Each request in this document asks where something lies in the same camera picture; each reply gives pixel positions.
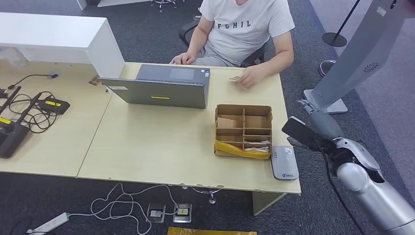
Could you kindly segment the person's right hand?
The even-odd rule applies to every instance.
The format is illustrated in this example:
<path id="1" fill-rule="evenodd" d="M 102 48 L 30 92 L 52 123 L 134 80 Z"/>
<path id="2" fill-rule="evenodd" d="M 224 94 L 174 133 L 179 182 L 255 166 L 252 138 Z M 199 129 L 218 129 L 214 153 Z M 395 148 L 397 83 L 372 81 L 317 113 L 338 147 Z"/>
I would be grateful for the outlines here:
<path id="1" fill-rule="evenodd" d="M 190 52 L 181 53 L 172 58 L 172 65 L 191 65 L 196 60 L 196 54 Z"/>

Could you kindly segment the person's left hand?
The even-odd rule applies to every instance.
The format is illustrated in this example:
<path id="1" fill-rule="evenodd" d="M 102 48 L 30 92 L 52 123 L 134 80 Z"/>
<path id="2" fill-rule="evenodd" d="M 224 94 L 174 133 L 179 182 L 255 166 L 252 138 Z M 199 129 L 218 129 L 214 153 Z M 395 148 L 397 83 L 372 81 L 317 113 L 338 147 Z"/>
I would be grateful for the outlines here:
<path id="1" fill-rule="evenodd" d="M 250 89 L 267 77 L 267 68 L 263 64 L 247 67 L 236 79 L 236 85 Z"/>

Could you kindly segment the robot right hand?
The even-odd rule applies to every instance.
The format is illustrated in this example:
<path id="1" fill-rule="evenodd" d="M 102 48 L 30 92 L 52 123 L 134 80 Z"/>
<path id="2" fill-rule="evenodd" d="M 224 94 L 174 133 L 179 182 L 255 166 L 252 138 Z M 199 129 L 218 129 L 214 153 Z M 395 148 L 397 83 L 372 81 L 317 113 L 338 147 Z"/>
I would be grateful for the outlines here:
<path id="1" fill-rule="evenodd" d="M 319 110 L 308 100 L 302 99 L 298 100 L 298 102 L 309 114 L 313 125 L 323 137 L 333 140 L 344 136 L 337 121 L 330 114 Z"/>

